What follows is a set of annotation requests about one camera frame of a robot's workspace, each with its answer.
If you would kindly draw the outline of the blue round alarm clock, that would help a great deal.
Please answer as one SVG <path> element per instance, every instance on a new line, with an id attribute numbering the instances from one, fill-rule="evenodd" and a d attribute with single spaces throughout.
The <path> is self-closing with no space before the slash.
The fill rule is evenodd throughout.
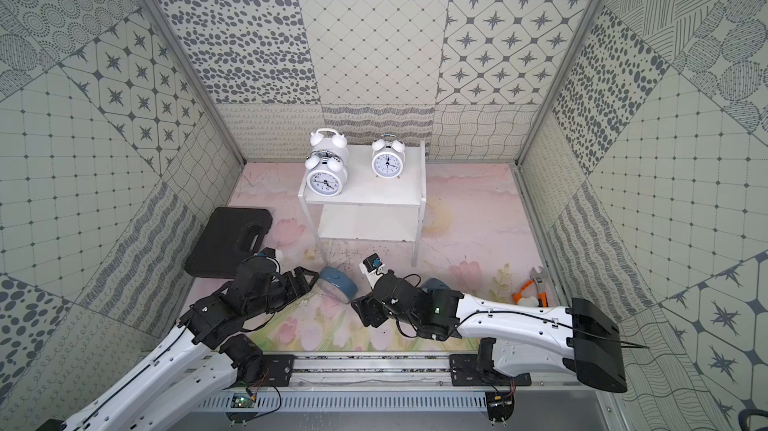
<path id="1" fill-rule="evenodd" d="M 420 285 L 425 290 L 450 290 L 450 287 L 437 278 L 429 278 Z"/>
<path id="2" fill-rule="evenodd" d="M 355 282 L 340 270 L 326 266 L 319 273 L 317 286 L 342 304 L 349 304 L 357 295 Z"/>

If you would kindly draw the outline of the white twin-bell alarm clock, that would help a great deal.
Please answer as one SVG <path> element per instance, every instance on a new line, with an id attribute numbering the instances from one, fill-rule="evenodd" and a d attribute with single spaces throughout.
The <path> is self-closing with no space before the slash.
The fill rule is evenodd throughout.
<path id="1" fill-rule="evenodd" d="M 345 135 L 332 128 L 320 128 L 310 135 L 312 151 L 330 152 L 346 161 L 349 157 Z"/>
<path id="2" fill-rule="evenodd" d="M 371 167 L 383 179 L 399 178 L 405 165 L 406 146 L 394 134 L 383 134 L 372 145 Z"/>
<path id="3" fill-rule="evenodd" d="M 335 197 L 342 193 L 348 179 L 344 160 L 331 151 L 313 151 L 305 161 L 306 185 L 312 192 L 323 197 Z"/>

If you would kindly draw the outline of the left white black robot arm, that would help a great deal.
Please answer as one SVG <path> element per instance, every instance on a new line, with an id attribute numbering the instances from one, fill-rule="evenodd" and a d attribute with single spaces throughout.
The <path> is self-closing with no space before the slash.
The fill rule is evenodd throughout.
<path id="1" fill-rule="evenodd" d="M 268 252 L 238 264 L 233 280 L 199 299 L 161 343 L 101 396 L 65 420 L 49 419 L 43 430 L 161 430 L 199 402 L 233 384 L 251 399 L 260 387 L 286 385 L 291 355 L 267 355 L 246 323 L 274 318 L 309 294 L 315 271 L 283 271 Z"/>

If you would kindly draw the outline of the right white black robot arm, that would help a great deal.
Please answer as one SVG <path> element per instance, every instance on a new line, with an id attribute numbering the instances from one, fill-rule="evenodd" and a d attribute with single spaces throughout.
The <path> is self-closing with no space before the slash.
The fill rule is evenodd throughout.
<path id="1" fill-rule="evenodd" d="M 600 391 L 628 389 L 619 327 L 589 300 L 533 308 L 416 287 L 393 272 L 372 273 L 369 280 L 371 291 L 351 303 L 366 327 L 393 320 L 411 326 L 417 338 L 486 340 L 499 375 L 572 373 Z"/>

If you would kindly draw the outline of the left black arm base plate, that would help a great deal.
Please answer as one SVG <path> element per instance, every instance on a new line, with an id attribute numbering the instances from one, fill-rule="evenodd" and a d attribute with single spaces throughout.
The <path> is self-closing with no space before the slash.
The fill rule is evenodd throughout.
<path id="1" fill-rule="evenodd" d="M 246 387 L 288 387 L 296 356 L 266 354 L 253 358 L 238 372 L 238 380 Z"/>

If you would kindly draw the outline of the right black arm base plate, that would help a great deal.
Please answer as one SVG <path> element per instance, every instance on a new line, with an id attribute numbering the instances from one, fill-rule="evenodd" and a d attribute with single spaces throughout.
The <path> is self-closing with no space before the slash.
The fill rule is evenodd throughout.
<path id="1" fill-rule="evenodd" d="M 480 364 L 477 354 L 450 354 L 448 362 L 451 382 L 454 387 L 504 387 L 512 383 L 516 386 L 532 385 L 529 373 L 515 377 L 507 376 L 495 370 L 490 364 Z"/>

